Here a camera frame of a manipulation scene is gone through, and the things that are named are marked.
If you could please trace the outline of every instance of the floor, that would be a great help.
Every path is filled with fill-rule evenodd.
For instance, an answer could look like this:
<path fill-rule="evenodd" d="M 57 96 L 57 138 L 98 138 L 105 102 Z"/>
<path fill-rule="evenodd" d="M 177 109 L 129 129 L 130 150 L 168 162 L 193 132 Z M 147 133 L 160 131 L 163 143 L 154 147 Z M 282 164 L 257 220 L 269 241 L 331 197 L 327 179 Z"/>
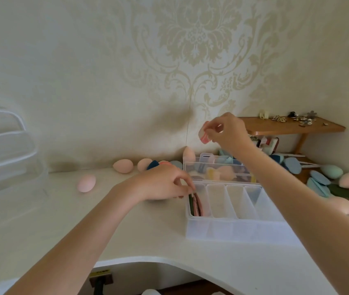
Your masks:
<path fill-rule="evenodd" d="M 215 292 L 232 295 L 232 293 L 229 293 L 207 280 L 198 280 L 196 282 L 158 290 L 158 292 L 160 292 L 161 295 L 211 295 Z"/>

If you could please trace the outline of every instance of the hand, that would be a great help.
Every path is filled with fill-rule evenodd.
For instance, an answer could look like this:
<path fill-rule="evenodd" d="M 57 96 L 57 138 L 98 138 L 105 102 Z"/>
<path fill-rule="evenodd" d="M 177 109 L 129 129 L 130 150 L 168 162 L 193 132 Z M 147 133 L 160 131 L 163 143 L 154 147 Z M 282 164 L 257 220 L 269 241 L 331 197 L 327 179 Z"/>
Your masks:
<path fill-rule="evenodd" d="M 188 185 L 182 185 L 180 179 Z M 138 197 L 140 201 L 183 197 L 195 190 L 195 185 L 186 171 L 168 164 L 144 171 L 119 185 Z"/>
<path fill-rule="evenodd" d="M 214 118 L 204 126 L 204 130 L 213 142 L 233 154 L 235 151 L 254 147 L 247 133 L 244 121 L 227 112 Z"/>

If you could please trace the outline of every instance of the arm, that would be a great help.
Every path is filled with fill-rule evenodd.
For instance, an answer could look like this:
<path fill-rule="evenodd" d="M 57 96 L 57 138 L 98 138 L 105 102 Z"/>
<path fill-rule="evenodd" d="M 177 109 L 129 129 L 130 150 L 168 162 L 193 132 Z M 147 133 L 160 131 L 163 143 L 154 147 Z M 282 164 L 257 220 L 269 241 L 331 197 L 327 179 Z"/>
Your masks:
<path fill-rule="evenodd" d="M 181 178 L 189 186 L 181 186 Z M 182 197 L 193 189 L 188 174 L 169 165 L 158 166 L 117 184 L 6 294 L 76 295 L 118 224 L 133 206 L 145 199 Z"/>
<path fill-rule="evenodd" d="M 349 217 L 259 151 L 231 113 L 213 119 L 205 131 L 255 175 L 336 291 L 349 295 Z"/>

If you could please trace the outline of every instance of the person's right hand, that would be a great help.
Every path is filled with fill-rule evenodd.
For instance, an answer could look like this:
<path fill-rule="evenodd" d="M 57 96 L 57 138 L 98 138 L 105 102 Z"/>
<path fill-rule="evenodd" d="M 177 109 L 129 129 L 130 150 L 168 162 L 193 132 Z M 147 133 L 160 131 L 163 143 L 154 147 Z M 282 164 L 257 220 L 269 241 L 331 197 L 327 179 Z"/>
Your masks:
<path fill-rule="evenodd" d="M 223 149 L 231 154 L 250 146 L 254 147 L 244 121 L 229 112 L 214 118 L 203 129 L 209 139 L 219 143 Z"/>

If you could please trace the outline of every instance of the person's left hand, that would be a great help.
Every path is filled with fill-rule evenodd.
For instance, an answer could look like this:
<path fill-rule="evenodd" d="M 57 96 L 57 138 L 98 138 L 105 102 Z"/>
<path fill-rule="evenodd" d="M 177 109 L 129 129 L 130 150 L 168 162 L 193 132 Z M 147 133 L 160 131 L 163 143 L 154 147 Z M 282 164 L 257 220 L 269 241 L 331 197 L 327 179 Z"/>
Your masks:
<path fill-rule="evenodd" d="M 180 179 L 188 185 L 182 185 Z M 195 185 L 186 171 L 168 164 L 143 171 L 119 185 L 136 195 L 141 201 L 183 197 L 195 190 Z"/>

